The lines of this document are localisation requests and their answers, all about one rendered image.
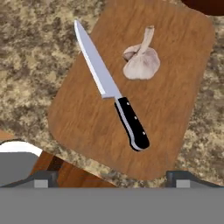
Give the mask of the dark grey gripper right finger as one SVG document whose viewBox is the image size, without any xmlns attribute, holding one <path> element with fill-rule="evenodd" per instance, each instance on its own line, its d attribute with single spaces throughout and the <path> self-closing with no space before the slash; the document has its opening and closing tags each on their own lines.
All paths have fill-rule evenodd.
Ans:
<svg viewBox="0 0 224 224">
<path fill-rule="evenodd" d="M 168 171 L 166 173 L 166 187 L 173 188 L 203 188 L 215 187 L 224 188 L 224 185 L 217 185 L 191 174 L 189 171 Z"/>
</svg>

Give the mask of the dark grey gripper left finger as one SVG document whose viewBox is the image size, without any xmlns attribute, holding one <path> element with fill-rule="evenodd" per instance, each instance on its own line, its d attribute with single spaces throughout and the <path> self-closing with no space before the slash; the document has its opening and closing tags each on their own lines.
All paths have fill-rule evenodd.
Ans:
<svg viewBox="0 0 224 224">
<path fill-rule="evenodd" d="M 56 171 L 36 171 L 25 179 L 3 185 L 3 188 L 51 188 L 58 186 L 58 173 Z"/>
</svg>

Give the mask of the brown wooden cutting board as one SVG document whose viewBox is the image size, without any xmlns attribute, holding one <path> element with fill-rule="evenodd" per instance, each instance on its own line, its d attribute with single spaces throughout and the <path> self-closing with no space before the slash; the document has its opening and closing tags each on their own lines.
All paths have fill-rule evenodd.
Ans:
<svg viewBox="0 0 224 224">
<path fill-rule="evenodd" d="M 123 51 L 151 42 L 161 66 L 150 80 L 123 75 Z M 215 32 L 206 15 L 165 0 L 108 0 L 91 32 L 116 85 L 126 96 L 150 139 L 136 152 L 111 99 L 98 92 L 83 56 L 78 55 L 48 110 L 48 127 L 64 147 L 133 179 L 152 180 L 173 168 L 200 88 Z"/>
</svg>

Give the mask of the white garlic bulb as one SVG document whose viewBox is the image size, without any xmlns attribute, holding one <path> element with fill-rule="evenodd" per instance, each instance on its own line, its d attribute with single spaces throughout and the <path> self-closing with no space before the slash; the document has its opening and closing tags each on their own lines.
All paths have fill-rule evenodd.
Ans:
<svg viewBox="0 0 224 224">
<path fill-rule="evenodd" d="M 147 26 L 143 35 L 143 42 L 129 46 L 122 54 L 127 60 L 123 74 L 130 80 L 149 80 L 160 67 L 158 53 L 150 47 L 155 27 Z"/>
</svg>

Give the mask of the brown wooden cupboard front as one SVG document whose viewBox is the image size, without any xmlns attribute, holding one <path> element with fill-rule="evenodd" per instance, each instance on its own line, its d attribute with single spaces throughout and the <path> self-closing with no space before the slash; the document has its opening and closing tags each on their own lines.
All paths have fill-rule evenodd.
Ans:
<svg viewBox="0 0 224 224">
<path fill-rule="evenodd" d="M 0 129 L 0 143 L 7 140 L 18 139 L 12 134 L 9 134 Z M 33 166 L 30 175 L 38 171 L 56 171 L 58 173 L 58 187 L 68 188 L 106 188 L 115 187 L 115 185 L 109 183 L 107 180 L 103 180 L 95 176 L 92 173 L 82 170 L 73 164 L 69 164 L 63 159 L 54 156 L 44 150 L 41 153 L 38 161 Z"/>
</svg>

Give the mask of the white-rimmed grey rounded object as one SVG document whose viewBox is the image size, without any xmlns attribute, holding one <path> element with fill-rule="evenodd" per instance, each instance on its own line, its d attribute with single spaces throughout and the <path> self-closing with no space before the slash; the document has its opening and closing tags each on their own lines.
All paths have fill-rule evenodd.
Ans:
<svg viewBox="0 0 224 224">
<path fill-rule="evenodd" d="M 18 139 L 0 143 L 0 187 L 26 179 L 43 151 Z"/>
</svg>

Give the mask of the dark brown round object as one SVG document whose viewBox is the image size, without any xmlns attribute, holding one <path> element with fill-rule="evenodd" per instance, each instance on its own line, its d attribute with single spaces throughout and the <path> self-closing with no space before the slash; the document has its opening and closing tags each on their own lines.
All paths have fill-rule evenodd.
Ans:
<svg viewBox="0 0 224 224">
<path fill-rule="evenodd" d="M 180 0 L 187 7 L 209 16 L 224 16 L 224 0 Z"/>
</svg>

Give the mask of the black-handled kitchen knife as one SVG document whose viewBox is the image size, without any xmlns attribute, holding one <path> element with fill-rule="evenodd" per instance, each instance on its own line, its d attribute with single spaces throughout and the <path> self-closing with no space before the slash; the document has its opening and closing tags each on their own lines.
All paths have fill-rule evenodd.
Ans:
<svg viewBox="0 0 224 224">
<path fill-rule="evenodd" d="M 115 107 L 123 127 L 129 137 L 129 145 L 135 151 L 142 151 L 150 146 L 144 127 L 140 123 L 130 101 L 124 97 L 107 69 L 95 44 L 78 20 L 74 20 L 74 31 L 80 50 L 92 74 L 102 99 L 114 98 Z"/>
</svg>

